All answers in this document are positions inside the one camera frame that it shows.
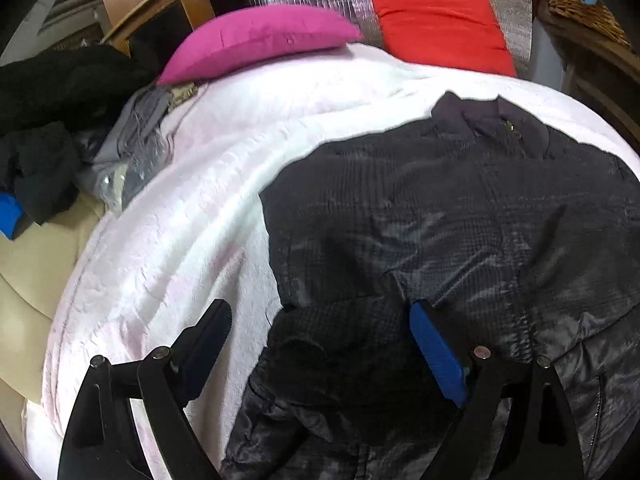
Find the basket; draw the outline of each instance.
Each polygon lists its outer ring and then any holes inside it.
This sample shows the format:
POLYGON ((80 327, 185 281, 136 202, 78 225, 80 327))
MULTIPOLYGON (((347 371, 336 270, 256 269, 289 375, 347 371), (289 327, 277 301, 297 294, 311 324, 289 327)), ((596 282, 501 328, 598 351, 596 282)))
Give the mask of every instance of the basket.
POLYGON ((582 3, 580 0, 546 1, 550 12, 597 30, 610 40, 631 49, 631 44, 620 24, 600 0, 592 6, 582 3))

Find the red pillow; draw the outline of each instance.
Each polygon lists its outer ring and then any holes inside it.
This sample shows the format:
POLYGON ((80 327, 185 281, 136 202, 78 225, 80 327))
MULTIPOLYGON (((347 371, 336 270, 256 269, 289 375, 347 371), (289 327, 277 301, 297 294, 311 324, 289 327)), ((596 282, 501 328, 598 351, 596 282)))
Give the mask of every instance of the red pillow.
POLYGON ((489 0, 372 0, 386 50, 403 61, 516 76, 489 0))

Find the fleece blanket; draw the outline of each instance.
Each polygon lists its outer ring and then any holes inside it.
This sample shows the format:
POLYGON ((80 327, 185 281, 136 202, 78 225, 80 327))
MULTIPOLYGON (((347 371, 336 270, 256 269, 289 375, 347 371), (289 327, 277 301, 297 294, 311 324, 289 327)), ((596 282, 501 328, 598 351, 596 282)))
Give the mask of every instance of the fleece blanket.
MULTIPOLYGON (((174 142, 172 164, 121 217, 105 216, 66 288, 42 390, 56 433, 65 431, 93 355, 114 364, 141 359, 224 298, 234 310, 232 333, 203 394, 186 409, 219 465, 280 307, 258 193, 322 142, 428 116, 447 90, 462 98, 500 94, 579 142, 620 156, 640 176, 631 148, 568 96, 505 76, 405 64, 370 46, 289 57, 212 82, 163 121, 174 142)), ((168 478, 139 403, 134 414, 152 473, 168 478)), ((36 442, 28 447, 38 449, 36 442)))

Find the metal pin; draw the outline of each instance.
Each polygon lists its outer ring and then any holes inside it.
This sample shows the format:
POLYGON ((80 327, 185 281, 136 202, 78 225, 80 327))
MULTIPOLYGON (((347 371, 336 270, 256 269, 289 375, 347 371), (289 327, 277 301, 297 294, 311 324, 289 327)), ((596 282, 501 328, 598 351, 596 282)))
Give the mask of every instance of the metal pin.
POLYGON ((486 346, 476 346, 474 348, 474 355, 478 359, 488 359, 491 357, 491 350, 489 350, 486 346))
POLYGON ((97 368, 104 362, 104 356, 94 355, 89 363, 91 364, 91 368, 97 368))
POLYGON ((551 359, 549 359, 546 355, 539 355, 536 358, 536 362, 538 363, 538 366, 541 366, 543 368, 551 368, 551 359))
POLYGON ((153 359, 164 359, 168 357, 170 353, 171 349, 168 346, 159 346, 151 353, 151 357, 153 359))

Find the pink pillow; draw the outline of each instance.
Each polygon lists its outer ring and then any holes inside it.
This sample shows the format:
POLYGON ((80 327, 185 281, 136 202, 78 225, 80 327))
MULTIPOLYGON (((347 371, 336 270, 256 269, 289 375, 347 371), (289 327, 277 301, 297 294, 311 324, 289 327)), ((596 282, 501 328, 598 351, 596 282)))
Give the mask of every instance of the pink pillow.
POLYGON ((236 10, 194 30, 174 52, 159 85, 214 79, 273 57, 343 46, 360 30, 334 10, 270 5, 236 10))

